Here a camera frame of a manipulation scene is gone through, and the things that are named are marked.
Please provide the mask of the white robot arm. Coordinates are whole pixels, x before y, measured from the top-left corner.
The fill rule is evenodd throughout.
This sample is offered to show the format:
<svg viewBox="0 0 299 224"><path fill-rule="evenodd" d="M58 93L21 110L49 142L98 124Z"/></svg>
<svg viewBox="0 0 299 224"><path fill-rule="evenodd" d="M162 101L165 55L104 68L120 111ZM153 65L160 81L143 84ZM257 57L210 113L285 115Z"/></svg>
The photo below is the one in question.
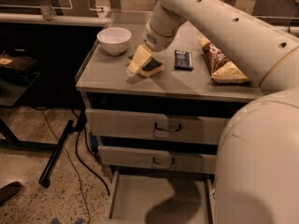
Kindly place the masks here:
<svg viewBox="0 0 299 224"><path fill-rule="evenodd" d="M189 21L264 94L221 135L216 223L299 224L299 39L219 0L156 1L143 33L152 50Z"/></svg>

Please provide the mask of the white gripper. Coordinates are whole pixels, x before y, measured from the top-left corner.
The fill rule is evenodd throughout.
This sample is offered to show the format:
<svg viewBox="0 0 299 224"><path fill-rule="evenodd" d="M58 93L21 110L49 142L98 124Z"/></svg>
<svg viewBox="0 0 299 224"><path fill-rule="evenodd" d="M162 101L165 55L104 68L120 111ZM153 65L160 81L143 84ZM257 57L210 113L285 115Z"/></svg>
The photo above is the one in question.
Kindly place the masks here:
<svg viewBox="0 0 299 224"><path fill-rule="evenodd" d="M140 67L151 60L152 50L160 52L167 49L175 39L179 27L185 22L185 19L157 2L142 34L145 44L137 47L133 60L128 63L127 75L135 76Z"/></svg>

